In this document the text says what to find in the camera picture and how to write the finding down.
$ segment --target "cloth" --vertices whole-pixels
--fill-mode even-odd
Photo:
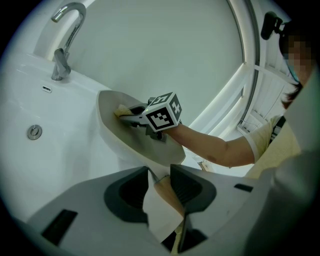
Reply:
[[[270,144],[273,129],[279,119],[280,116],[275,116],[262,127],[244,136],[251,146],[255,163],[245,177],[258,179],[263,170],[277,167],[284,160],[301,152],[296,137],[287,122]]]

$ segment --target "faucet handle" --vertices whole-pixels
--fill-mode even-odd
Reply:
[[[71,68],[67,62],[68,57],[69,57],[69,53],[64,52],[62,48],[58,48],[54,51],[54,59],[55,59],[57,71],[59,76],[62,78],[66,78],[71,72]]]

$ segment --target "person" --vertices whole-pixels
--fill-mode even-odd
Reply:
[[[293,77],[299,79],[295,91],[282,104],[287,109],[317,65],[316,39],[310,26],[290,21],[280,36],[279,48]],[[259,178],[263,170],[277,167],[283,160],[301,152],[297,140],[284,117],[275,116],[262,127],[231,141],[192,130],[179,124],[163,131],[200,157],[225,167],[254,166],[246,177]]]

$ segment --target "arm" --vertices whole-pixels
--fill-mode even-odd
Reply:
[[[224,141],[221,138],[192,130],[183,124],[163,132],[198,156],[217,165],[236,167],[255,162],[253,151],[243,136]]]

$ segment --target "cleaning sponge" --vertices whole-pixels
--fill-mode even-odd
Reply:
[[[133,115],[131,110],[127,108],[125,105],[120,104],[118,108],[114,111],[114,114],[117,117],[123,116],[123,115]]]

